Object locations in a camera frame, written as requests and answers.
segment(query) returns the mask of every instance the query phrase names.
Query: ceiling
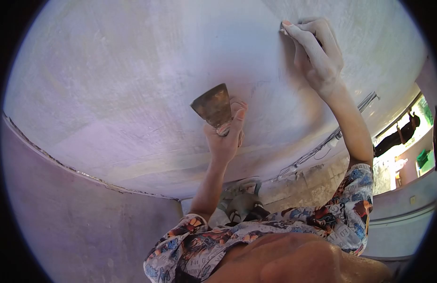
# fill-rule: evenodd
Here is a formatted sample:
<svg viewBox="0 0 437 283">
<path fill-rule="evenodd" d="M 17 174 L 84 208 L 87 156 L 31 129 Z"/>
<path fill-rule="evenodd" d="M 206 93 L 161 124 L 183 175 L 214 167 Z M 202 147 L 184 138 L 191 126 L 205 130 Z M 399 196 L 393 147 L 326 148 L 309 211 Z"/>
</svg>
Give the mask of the ceiling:
<svg viewBox="0 0 437 283">
<path fill-rule="evenodd" d="M 19 50 L 4 111 L 63 164 L 185 198 L 210 158 L 204 121 L 189 104 L 224 82 L 249 105 L 225 180 L 272 178 L 337 127 L 301 87 L 294 44 L 278 32 L 281 20 L 310 16 L 334 27 L 355 103 L 380 96 L 363 112 L 377 134 L 418 93 L 426 58 L 419 31 L 392 0 L 51 0 Z M 321 161 L 342 149 L 341 141 Z"/>
</svg>

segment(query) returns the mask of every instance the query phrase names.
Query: putty knife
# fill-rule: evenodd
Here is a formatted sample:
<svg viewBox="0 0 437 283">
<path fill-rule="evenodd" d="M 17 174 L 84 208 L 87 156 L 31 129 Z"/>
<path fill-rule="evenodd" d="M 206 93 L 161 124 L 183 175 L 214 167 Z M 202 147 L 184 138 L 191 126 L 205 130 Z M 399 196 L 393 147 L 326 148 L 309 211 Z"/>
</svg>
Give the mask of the putty knife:
<svg viewBox="0 0 437 283">
<path fill-rule="evenodd" d="M 205 92 L 190 104 L 193 110 L 208 124 L 215 128 L 218 135 L 226 136 L 231 126 L 231 106 L 224 83 Z"/>
</svg>

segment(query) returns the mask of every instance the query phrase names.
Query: graphic print shirt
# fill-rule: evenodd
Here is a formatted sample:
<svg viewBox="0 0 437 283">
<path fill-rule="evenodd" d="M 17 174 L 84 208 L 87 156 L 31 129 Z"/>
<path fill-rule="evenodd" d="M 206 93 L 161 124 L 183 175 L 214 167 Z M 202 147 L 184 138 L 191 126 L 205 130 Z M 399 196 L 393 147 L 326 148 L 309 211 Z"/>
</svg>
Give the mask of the graphic print shirt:
<svg viewBox="0 0 437 283">
<path fill-rule="evenodd" d="M 271 233 L 314 233 L 347 253 L 361 255 L 367 244 L 372 185 L 371 167 L 356 164 L 322 207 L 293 207 L 262 220 L 214 229 L 203 217 L 187 214 L 149 252 L 145 274 L 154 283 L 201 282 L 234 244 L 249 244 Z"/>
</svg>

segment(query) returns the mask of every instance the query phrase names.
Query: right hand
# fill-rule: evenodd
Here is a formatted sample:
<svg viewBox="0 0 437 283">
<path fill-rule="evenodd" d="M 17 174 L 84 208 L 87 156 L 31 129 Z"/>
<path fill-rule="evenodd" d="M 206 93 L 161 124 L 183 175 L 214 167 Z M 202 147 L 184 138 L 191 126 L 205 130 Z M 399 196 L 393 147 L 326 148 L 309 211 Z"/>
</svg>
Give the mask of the right hand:
<svg viewBox="0 0 437 283">
<path fill-rule="evenodd" d="M 219 136 L 215 128 L 209 124 L 205 124 L 203 128 L 208 141 L 209 151 L 212 155 L 211 162 L 219 166 L 228 165 L 236 155 L 238 147 L 242 145 L 245 137 L 242 127 L 248 105 L 235 97 L 230 100 L 230 106 L 233 121 L 231 122 L 228 135 L 224 137 Z"/>
<path fill-rule="evenodd" d="M 301 25 L 294 25 L 287 20 L 282 25 L 295 43 L 294 65 L 327 102 L 336 89 L 344 86 L 340 77 L 344 61 L 330 24 L 324 18 L 309 18 L 303 20 Z"/>
</svg>

